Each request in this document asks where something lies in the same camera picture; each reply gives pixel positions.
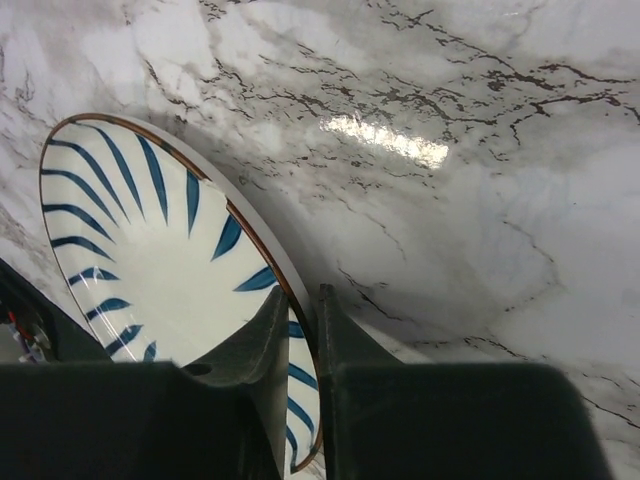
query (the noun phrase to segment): white plate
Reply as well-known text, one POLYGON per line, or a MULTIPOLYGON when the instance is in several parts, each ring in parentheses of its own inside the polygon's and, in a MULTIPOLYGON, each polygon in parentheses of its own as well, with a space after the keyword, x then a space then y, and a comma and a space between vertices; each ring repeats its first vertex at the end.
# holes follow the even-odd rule
POLYGON ((47 232, 69 288, 115 361, 184 366, 289 294, 287 462, 320 442, 317 377, 298 319, 309 295, 267 225, 202 156, 139 120, 83 114, 54 128, 40 166, 47 232))

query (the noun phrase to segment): marble surface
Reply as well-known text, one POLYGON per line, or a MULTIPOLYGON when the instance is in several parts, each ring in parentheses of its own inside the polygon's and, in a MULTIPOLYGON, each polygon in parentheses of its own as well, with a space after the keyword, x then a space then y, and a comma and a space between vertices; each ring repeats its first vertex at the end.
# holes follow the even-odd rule
MULTIPOLYGON (((540 360, 640 476, 640 4, 0 2, 0 255, 74 318, 42 142, 151 121, 407 361, 540 360)), ((322 458, 301 475, 323 476, 322 458)))

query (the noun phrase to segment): plate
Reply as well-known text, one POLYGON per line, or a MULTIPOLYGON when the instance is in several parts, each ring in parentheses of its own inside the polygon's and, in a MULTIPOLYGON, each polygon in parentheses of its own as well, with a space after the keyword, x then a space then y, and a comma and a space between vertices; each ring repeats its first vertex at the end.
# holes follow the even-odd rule
POLYGON ((309 295, 273 233, 211 163, 140 120, 82 114, 49 135, 40 197, 60 269, 114 361, 188 365, 280 284, 291 303, 286 461, 296 472, 313 458, 321 434, 303 328, 314 315, 309 295))

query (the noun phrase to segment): black object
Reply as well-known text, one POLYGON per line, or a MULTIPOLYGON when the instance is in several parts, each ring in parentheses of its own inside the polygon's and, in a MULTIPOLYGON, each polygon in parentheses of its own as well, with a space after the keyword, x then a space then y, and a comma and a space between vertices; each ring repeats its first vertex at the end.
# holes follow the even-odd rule
POLYGON ((198 380, 170 363, 1 367, 0 478, 281 478, 287 309, 275 287, 198 380))
MULTIPOLYGON (((1 270, 2 282, 17 275, 1 270)), ((0 478, 280 477, 281 292, 186 367, 216 387, 167 364, 100 361, 95 340, 19 281, 57 358, 72 363, 0 368, 0 478)), ((558 371, 403 365, 344 313, 333 287, 322 287, 320 305, 328 479, 611 478, 580 397, 558 371)))
POLYGON ((399 365, 323 286, 327 477, 610 479, 577 390, 534 364, 399 365))

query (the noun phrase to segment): blue stripe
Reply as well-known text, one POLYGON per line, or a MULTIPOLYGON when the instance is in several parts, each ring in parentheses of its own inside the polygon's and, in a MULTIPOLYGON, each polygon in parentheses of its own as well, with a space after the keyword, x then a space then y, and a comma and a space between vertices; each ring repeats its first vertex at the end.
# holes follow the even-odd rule
POLYGON ((80 273, 75 274, 73 277, 69 277, 67 282, 69 282, 69 286, 75 285, 82 280, 120 280, 113 273, 103 270, 98 267, 89 267, 81 271, 80 273))
POLYGON ((198 203, 200 202, 200 182, 198 178, 187 170, 187 215, 189 216, 189 235, 193 228, 193 222, 198 213, 198 203))
POLYGON ((289 338, 304 338, 304 332, 298 322, 289 322, 289 338))
POLYGON ((287 440, 291 444, 291 465, 290 468, 293 470, 296 467, 296 460, 298 457, 298 442, 296 441, 296 437, 294 437, 293 432, 289 427, 287 427, 287 440))
POLYGON ((102 130, 101 128, 94 127, 93 125, 86 125, 83 123, 78 123, 77 125, 93 128, 102 136, 102 138, 104 138, 104 141, 109 146, 109 150, 111 150, 111 153, 113 154, 113 158, 115 158, 116 163, 118 164, 120 173, 122 173, 122 178, 124 178, 124 181, 127 183, 127 186, 131 191, 131 195, 133 196, 133 199, 136 201, 136 204, 140 209, 140 213, 142 213, 142 217, 144 218, 144 211, 142 210, 142 203, 140 202, 140 195, 138 194, 136 182, 133 180, 133 176, 131 175, 131 170, 129 170, 129 166, 127 165, 126 160, 122 156, 122 153, 120 152, 120 149, 118 148, 118 146, 115 143, 113 143, 113 140, 111 140, 111 137, 109 137, 109 135, 107 135, 104 132, 104 130, 102 130))
POLYGON ((64 245, 78 245, 79 247, 86 248, 87 250, 91 250, 93 253, 103 256, 104 258, 108 258, 112 262, 114 261, 107 252, 102 250, 99 246, 93 243, 91 240, 87 240, 84 237, 80 237, 78 235, 72 235, 70 237, 61 237, 54 238, 51 240, 51 246, 53 248, 62 247, 64 245))
POLYGON ((111 195, 111 198, 113 198, 113 201, 118 204, 118 207, 120 207, 120 210, 122 210, 122 213, 124 213, 124 216, 127 218, 127 220, 129 220, 129 217, 127 217, 127 212, 124 211, 124 207, 120 203, 120 199, 116 195, 116 192, 113 189, 113 186, 111 185, 111 183, 109 182, 109 179, 107 178, 105 173, 102 171, 102 168, 100 168, 100 165, 98 164, 98 162, 96 162, 96 159, 93 158, 93 156, 91 156, 89 152, 87 152, 80 145, 77 145, 72 142, 65 142, 63 140, 51 139, 49 140, 49 145, 54 145, 58 147, 69 147, 70 149, 78 152, 78 154, 82 158, 84 158, 84 160, 87 162, 89 167, 91 167, 91 170, 93 170, 93 173, 96 174, 96 177, 98 177, 98 180, 100 180, 100 183, 102 183, 102 185, 107 190, 107 192, 109 192, 109 195, 111 195))
POLYGON ((255 290, 262 290, 276 283, 276 276, 269 266, 264 267, 258 273, 254 274, 249 280, 245 281, 234 292, 253 292, 255 290))
POLYGON ((149 145, 149 142, 147 142, 144 137, 141 137, 140 135, 136 135, 136 137, 138 137, 138 141, 140 142, 140 146, 142 147, 144 156, 147 159, 149 173, 151 174, 151 180, 153 181, 153 186, 155 187, 156 194, 158 195, 158 202, 160 203, 160 208, 162 209, 162 213, 164 215, 164 221, 168 224, 169 217, 167 213, 167 190, 164 187, 164 179, 162 178, 162 170, 160 170, 158 158, 153 152, 151 145, 149 145))
POLYGON ((156 342, 155 340, 149 344, 149 346, 144 351, 143 362, 153 362, 156 358, 156 342))
POLYGON ((125 328, 122 333, 118 335, 118 338, 104 347, 107 355, 113 356, 118 350, 131 342, 134 338, 136 338, 138 333, 140 333, 140 329, 142 329, 142 325, 129 325, 127 328, 125 328))
POLYGON ((301 381, 315 390, 318 390, 318 381, 293 363, 289 364, 289 376, 301 381))
POLYGON ((231 215, 227 217, 227 220, 224 222, 224 227, 222 227, 222 233, 220 234, 220 238, 218 239, 218 246, 216 247, 216 251, 213 252, 213 257, 211 260, 215 260, 218 257, 221 257, 238 243, 238 239, 240 238, 240 234, 242 233, 242 228, 240 224, 233 218, 231 215))
POLYGON ((48 212, 67 212, 71 215, 75 215, 84 223, 93 228, 96 232, 104 237, 108 238, 113 242, 113 239, 109 236, 104 228, 87 212, 82 210, 80 207, 76 207, 75 205, 69 205, 68 203, 52 203, 48 205, 42 205, 42 211, 45 213, 48 212))
POLYGON ((79 177, 75 173, 67 172, 65 170, 51 170, 48 168, 44 168, 41 170, 40 174, 41 175, 60 175, 62 177, 68 178, 73 183, 78 185, 78 187, 80 187, 80 190, 82 190, 91 199, 91 201, 95 203, 98 206, 98 208, 100 208, 100 210, 102 210, 105 213, 105 215, 111 219, 113 223, 118 225, 115 218, 113 218, 113 216, 111 215, 111 212, 109 211, 107 206, 104 204, 104 202, 100 200, 100 197, 95 192, 95 190, 93 190, 93 188, 91 188, 87 182, 85 182, 81 177, 79 177))
POLYGON ((295 400, 293 400, 291 397, 287 397, 287 408, 291 410, 291 412, 296 417, 302 420, 302 423, 304 423, 307 426, 307 428, 311 432, 311 435, 313 435, 313 432, 315 431, 315 427, 313 426, 313 421, 311 420, 311 417, 307 415, 307 412, 305 412, 302 409, 302 407, 298 405, 295 402, 295 400))
POLYGON ((130 305, 131 304, 129 302, 127 302, 126 300, 122 300, 121 298, 107 298, 93 310, 85 312, 84 316, 87 317, 88 321, 91 321, 94 318, 102 315, 103 313, 122 310, 123 308, 127 308, 130 305))

